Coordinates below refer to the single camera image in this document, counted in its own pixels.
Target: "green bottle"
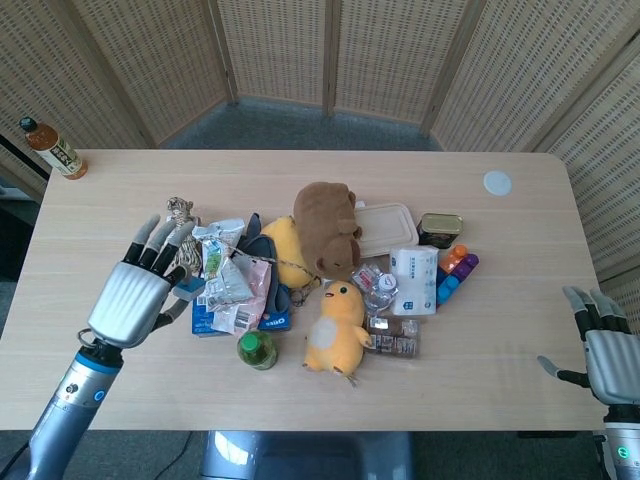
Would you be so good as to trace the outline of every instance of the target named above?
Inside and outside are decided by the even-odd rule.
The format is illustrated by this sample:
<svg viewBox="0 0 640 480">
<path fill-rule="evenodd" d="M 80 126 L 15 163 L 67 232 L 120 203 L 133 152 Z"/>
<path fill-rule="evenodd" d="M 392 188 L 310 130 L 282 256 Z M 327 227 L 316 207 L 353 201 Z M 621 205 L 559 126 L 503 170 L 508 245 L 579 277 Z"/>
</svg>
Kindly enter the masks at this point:
<svg viewBox="0 0 640 480">
<path fill-rule="evenodd" d="M 267 370 L 276 363 L 278 349 L 268 333 L 252 330 L 238 340 L 238 356 L 256 370 Z"/>
</svg>

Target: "canned food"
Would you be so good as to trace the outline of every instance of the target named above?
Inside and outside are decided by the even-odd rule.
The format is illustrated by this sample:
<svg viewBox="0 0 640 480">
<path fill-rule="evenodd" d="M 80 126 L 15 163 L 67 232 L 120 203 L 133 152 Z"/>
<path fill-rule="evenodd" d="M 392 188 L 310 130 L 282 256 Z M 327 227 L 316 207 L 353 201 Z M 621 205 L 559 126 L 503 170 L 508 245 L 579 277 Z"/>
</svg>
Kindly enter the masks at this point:
<svg viewBox="0 0 640 480">
<path fill-rule="evenodd" d="M 425 213 L 418 223 L 420 245 L 449 248 L 462 233 L 462 217 L 444 213 Z"/>
</svg>

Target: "pile of objects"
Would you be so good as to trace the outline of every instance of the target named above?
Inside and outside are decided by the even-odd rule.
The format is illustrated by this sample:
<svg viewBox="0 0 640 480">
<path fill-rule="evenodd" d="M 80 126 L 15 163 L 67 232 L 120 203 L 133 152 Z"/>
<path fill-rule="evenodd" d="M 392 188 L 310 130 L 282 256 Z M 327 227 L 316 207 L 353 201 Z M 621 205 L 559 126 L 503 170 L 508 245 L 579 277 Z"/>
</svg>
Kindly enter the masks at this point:
<svg viewBox="0 0 640 480">
<path fill-rule="evenodd" d="M 356 206 L 341 183 L 303 188 L 293 216 L 264 226 L 231 218 L 201 226 L 193 204 L 169 200 L 178 224 L 196 222 L 176 262 L 187 264 L 202 293 L 193 301 L 192 331 L 235 335 L 240 358 L 257 369 L 277 360 L 269 331 L 291 328 L 290 306 L 323 286 L 322 314 L 307 337 L 303 365 L 354 383 L 364 349 L 416 357 L 420 318 L 450 301 L 478 265 L 464 245 L 457 215 L 427 213 L 414 226 L 401 204 Z"/>
</svg>

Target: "robotic hand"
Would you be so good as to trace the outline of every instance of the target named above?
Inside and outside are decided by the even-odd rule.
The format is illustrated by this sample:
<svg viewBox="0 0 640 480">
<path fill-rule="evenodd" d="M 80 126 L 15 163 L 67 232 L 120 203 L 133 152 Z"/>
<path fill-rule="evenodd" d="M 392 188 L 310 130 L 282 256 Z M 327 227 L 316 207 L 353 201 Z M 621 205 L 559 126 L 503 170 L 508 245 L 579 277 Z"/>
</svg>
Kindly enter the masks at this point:
<svg viewBox="0 0 640 480">
<path fill-rule="evenodd" d="M 552 376 L 590 388 L 609 407 L 604 417 L 618 480 L 640 480 L 640 337 L 627 317 L 598 290 L 562 289 L 571 304 L 584 344 L 587 373 L 562 370 L 547 357 L 538 361 Z"/>
<path fill-rule="evenodd" d="M 40 417 L 28 445 L 6 465 L 0 462 L 0 480 L 61 479 L 122 368 L 122 350 L 140 345 L 149 333 L 172 323 L 189 305 L 190 298 L 199 293 L 186 290 L 192 296 L 185 298 L 185 289 L 181 289 L 178 295 L 181 299 L 160 313 L 171 289 L 188 274 L 183 266 L 167 275 L 165 271 L 194 225 L 186 223 L 162 248 L 176 225 L 167 222 L 148 241 L 159 222 L 157 215 L 142 226 L 124 259 L 111 272 L 89 316 L 89 328 L 78 333 L 82 347 Z M 91 343 L 83 338 L 89 331 L 95 337 Z"/>
</svg>

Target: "gold can lid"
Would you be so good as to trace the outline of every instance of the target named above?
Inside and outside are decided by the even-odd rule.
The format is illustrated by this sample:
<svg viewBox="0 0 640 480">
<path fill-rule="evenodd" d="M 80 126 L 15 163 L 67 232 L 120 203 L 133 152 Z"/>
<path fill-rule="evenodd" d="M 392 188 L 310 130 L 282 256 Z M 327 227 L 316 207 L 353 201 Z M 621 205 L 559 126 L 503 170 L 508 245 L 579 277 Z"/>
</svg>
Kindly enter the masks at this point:
<svg viewBox="0 0 640 480">
<path fill-rule="evenodd" d="M 460 235 L 462 233 L 462 217 L 445 213 L 425 213 L 422 216 L 420 226 L 423 232 Z"/>
</svg>

